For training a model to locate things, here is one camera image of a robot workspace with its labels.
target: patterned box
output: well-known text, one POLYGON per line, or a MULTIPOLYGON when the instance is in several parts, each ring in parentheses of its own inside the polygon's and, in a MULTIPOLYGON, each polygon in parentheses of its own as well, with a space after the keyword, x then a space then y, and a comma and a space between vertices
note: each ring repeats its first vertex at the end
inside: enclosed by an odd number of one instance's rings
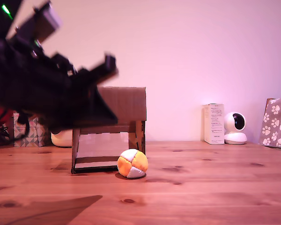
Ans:
MULTIPOLYGON (((14 134, 15 138, 25 132, 25 125, 18 124, 18 113, 14 113, 14 134)), ((51 144, 51 135, 48 128, 38 123, 38 118, 29 121, 30 131, 26 138, 15 142, 15 147, 42 147, 51 144)))

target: white object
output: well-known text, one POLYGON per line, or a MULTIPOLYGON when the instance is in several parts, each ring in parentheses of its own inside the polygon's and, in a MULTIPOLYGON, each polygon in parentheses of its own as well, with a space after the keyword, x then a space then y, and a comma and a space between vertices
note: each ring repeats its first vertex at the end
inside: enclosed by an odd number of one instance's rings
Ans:
POLYGON ((224 144, 224 105, 204 105, 204 141, 209 144, 224 144))
POLYGON ((73 143, 73 130, 63 130, 56 135, 51 133, 51 140, 58 147, 71 147, 73 143))
POLYGON ((237 112, 230 112, 225 116, 225 143, 245 144, 247 136, 241 132, 244 130, 246 120, 244 115, 237 112))
POLYGON ((138 150, 136 149, 128 149, 123 151, 120 156, 127 159, 131 163, 137 152, 138 150))
POLYGON ((130 169, 130 172, 127 175, 127 178, 138 178, 138 177, 143 177, 145 176, 145 172, 142 170, 139 170, 138 168, 132 166, 130 169))

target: white camera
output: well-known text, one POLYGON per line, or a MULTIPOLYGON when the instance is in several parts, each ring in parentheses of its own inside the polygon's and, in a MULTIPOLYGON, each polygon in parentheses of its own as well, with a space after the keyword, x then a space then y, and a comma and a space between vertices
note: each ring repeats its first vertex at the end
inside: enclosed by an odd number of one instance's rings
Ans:
POLYGON ((246 120, 244 115, 237 112, 230 112, 225 116, 225 143, 226 144, 245 144, 247 136, 241 131, 244 130, 246 120))

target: cardboard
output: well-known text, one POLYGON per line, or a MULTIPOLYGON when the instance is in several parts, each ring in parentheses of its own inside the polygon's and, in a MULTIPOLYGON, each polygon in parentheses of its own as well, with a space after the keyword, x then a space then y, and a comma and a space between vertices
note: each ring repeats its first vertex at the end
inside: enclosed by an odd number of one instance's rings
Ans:
POLYGON ((72 169, 116 168, 121 152, 138 149, 144 154, 147 120, 146 88, 98 87, 118 123, 73 130, 72 169))
POLYGON ((225 144, 224 105, 204 105, 204 141, 225 144))
MULTIPOLYGON (((18 124, 18 113, 14 113, 14 136, 20 137, 25 132, 25 125, 18 124)), ((30 131, 28 137, 15 142, 15 147, 43 147, 50 145, 51 136, 48 129, 38 123, 38 118, 29 121, 30 131)))

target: blurry black object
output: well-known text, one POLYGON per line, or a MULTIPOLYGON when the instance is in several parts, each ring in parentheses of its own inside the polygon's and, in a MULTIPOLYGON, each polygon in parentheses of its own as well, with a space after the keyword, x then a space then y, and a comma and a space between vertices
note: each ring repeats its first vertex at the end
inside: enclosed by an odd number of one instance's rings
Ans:
MULTIPOLYGON (((13 17, 19 6, 11 9, 13 17)), ((58 53, 51 58, 46 56, 41 43, 59 26, 50 2, 40 9, 35 8, 34 14, 10 39, 6 39, 6 20, 3 20, 0 30, 0 106, 18 111, 18 123, 29 125, 27 118, 36 115, 52 132, 116 124, 116 115, 97 89, 100 82, 117 74, 116 59, 105 55, 93 69, 77 71, 58 53)), ((29 126, 27 128, 25 135, 29 132, 29 126)))

